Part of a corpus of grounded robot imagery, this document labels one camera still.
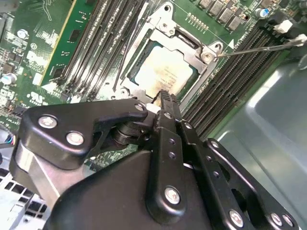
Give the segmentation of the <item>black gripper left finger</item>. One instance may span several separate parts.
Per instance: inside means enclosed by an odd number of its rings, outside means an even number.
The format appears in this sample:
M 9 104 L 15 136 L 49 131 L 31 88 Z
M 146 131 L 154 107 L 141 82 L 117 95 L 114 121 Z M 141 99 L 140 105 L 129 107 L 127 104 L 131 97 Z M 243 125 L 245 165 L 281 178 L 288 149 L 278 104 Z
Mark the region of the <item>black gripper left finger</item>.
M 182 139 L 172 94 L 160 91 L 151 112 L 136 99 L 59 104 L 28 109 L 18 137 L 18 168 L 51 211 L 70 187 L 133 153 L 150 151 L 145 204 L 162 225 L 187 210 Z

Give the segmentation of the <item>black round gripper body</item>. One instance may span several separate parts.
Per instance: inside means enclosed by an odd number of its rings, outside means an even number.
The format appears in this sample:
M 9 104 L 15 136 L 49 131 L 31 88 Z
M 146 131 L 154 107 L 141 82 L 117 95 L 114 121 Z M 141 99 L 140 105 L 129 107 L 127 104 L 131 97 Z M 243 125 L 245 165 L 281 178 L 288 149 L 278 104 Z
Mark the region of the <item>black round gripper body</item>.
M 223 222 L 206 207 L 192 169 L 184 168 L 187 210 L 176 223 L 162 225 L 145 204 L 154 153 L 133 153 L 65 191 L 55 203 L 47 230 L 222 230 Z

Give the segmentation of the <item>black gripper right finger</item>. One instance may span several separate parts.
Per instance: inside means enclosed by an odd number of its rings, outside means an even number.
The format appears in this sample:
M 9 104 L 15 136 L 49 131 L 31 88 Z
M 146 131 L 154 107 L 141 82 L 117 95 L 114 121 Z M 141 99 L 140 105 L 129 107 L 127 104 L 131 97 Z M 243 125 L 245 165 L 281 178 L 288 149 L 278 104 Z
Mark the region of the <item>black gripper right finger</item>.
M 171 96 L 183 161 L 192 166 L 213 230 L 297 230 L 294 217 L 222 146 L 201 141 Z

